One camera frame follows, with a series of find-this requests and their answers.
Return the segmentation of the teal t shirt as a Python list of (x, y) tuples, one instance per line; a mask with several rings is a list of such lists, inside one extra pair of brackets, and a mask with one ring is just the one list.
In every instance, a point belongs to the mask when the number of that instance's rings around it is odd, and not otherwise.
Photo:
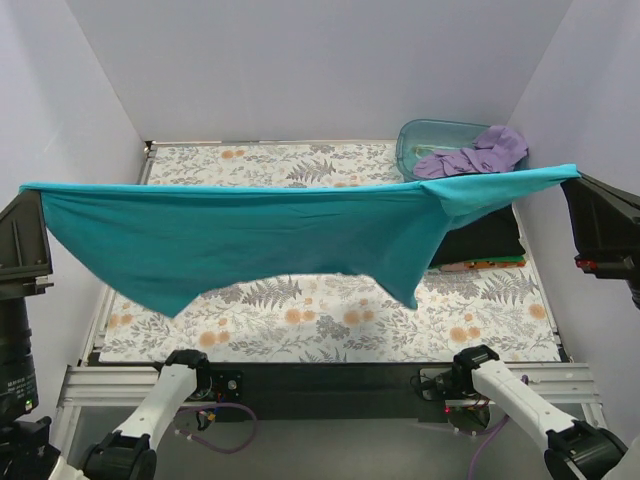
[(364, 275), (407, 308), (446, 234), (577, 178), (572, 164), (341, 188), (34, 183), (48, 230), (101, 281), (173, 317), (281, 275)]

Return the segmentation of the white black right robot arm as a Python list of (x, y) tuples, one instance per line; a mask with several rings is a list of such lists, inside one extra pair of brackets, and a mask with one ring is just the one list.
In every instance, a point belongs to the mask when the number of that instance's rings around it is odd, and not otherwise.
[[(598, 279), (623, 280), (639, 300), (639, 198), (590, 176), (563, 183), (576, 265)], [(451, 379), (464, 397), (481, 394), (497, 404), (540, 447), (555, 479), (636, 479), (639, 443), (557, 409), (516, 377), (485, 345), (454, 357)]]

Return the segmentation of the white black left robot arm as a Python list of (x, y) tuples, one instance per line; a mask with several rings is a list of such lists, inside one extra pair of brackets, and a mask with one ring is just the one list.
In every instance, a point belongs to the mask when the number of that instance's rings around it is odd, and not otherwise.
[(52, 262), (38, 193), (18, 194), (1, 213), (1, 476), (4, 479), (152, 479), (157, 446), (188, 399), (213, 386), (204, 353), (177, 350), (160, 367), (133, 414), (78, 465), (67, 456), (82, 408), (68, 402), (55, 419), (26, 420), (39, 404), (26, 299), (50, 287)]

